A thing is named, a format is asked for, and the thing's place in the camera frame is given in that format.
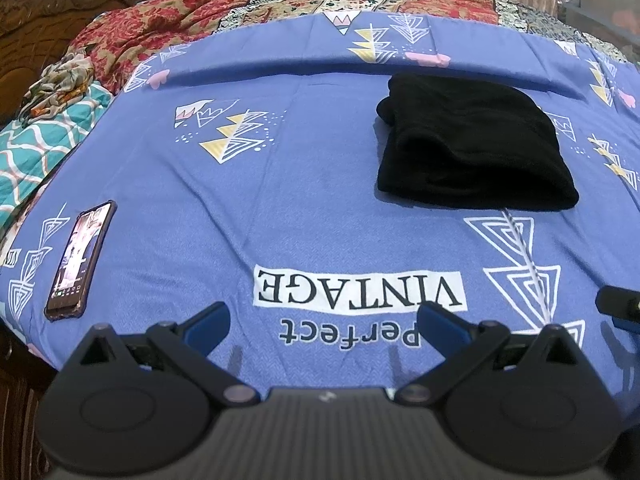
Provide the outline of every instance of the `phone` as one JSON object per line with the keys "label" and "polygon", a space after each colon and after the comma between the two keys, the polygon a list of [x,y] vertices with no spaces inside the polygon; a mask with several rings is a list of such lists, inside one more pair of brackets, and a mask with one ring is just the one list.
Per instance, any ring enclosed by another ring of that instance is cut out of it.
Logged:
{"label": "phone", "polygon": [[98,254],[115,211],[116,203],[109,200],[78,215],[44,308],[50,321],[84,314]]}

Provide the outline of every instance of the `pink cloud print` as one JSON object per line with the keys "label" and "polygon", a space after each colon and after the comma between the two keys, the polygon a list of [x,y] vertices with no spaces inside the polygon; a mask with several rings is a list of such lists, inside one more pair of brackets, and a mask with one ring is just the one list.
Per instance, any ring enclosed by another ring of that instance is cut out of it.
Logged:
{"label": "pink cloud print", "polygon": [[156,72],[149,79],[146,80],[147,84],[154,90],[158,90],[160,85],[166,83],[166,77],[169,75],[169,69]]}
{"label": "pink cloud print", "polygon": [[625,94],[622,90],[618,90],[618,95],[622,98],[622,100],[625,102],[625,105],[627,105],[629,108],[635,108],[636,107],[636,98],[633,97],[632,95],[629,94]]}
{"label": "pink cloud print", "polygon": [[406,52],[404,56],[411,61],[415,61],[420,66],[437,66],[446,68],[449,66],[451,58],[445,54],[418,54],[417,52]]}

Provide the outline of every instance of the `blue bedsheet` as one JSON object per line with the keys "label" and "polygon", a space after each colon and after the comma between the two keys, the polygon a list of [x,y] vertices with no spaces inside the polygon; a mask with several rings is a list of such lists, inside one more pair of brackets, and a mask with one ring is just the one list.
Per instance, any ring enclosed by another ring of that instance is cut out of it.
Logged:
{"label": "blue bedsheet", "polygon": [[[449,210],[377,192],[388,128],[375,108],[399,70],[530,95],[556,125],[578,205]],[[265,392],[398,387],[440,362],[415,330],[417,305],[437,300],[514,331],[563,323],[628,412],[638,339],[594,298],[640,288],[635,96],[636,69],[584,45],[431,16],[317,14],[171,47],[139,66],[36,204],[0,301],[62,366],[96,322],[139,332],[223,300],[231,332],[210,359]],[[87,310],[48,322],[76,215],[106,200],[118,209]]]}

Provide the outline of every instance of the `phone case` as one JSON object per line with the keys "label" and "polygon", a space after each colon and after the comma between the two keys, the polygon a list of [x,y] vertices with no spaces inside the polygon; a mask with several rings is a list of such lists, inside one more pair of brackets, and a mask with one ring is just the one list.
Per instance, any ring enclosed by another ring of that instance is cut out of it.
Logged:
{"label": "phone case", "polygon": [[[75,225],[78,223],[79,218],[82,215],[85,215],[91,211],[100,209],[101,207],[107,204],[110,204],[111,207],[109,208],[109,212],[107,213],[107,216],[104,219],[104,224],[100,229],[100,233],[98,234],[98,239],[95,241],[95,247],[91,254],[91,259],[89,260],[89,264],[87,266],[86,277],[84,278],[84,283],[82,284],[82,290],[80,291],[80,299],[75,305],[71,305],[68,308],[57,308],[55,310],[49,310],[51,295],[55,287],[55,282],[52,283],[51,290],[49,291],[49,296],[47,298],[47,304],[44,307],[44,317],[46,317],[49,321],[57,321],[59,319],[68,319],[71,317],[81,317],[82,314],[84,314],[84,310],[86,309],[86,297],[89,293],[91,280],[94,276],[95,264],[98,261],[98,256],[100,255],[100,251],[102,250],[102,243],[104,241],[104,236],[105,234],[107,234],[107,231],[109,230],[109,225],[111,224],[111,219],[113,218],[113,215],[117,209],[117,204],[113,200],[107,200],[107,202],[103,202],[100,205],[97,205],[96,207],[92,207],[91,209],[82,211],[76,217],[76,222],[74,223],[74,227],[75,227]],[[66,241],[65,250],[66,250],[66,247],[71,243],[72,235],[73,235],[73,229],[69,234],[68,240]],[[64,258],[64,251],[63,251],[63,255],[60,257],[60,264],[62,263],[63,258]]]}

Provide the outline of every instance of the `black fabric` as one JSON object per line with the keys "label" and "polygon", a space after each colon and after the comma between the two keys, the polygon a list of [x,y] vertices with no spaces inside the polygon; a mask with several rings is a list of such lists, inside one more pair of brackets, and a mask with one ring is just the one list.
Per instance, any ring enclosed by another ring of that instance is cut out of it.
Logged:
{"label": "black fabric", "polygon": [[380,191],[473,209],[550,211],[578,202],[551,120],[519,90],[397,74],[376,111],[392,127]]}

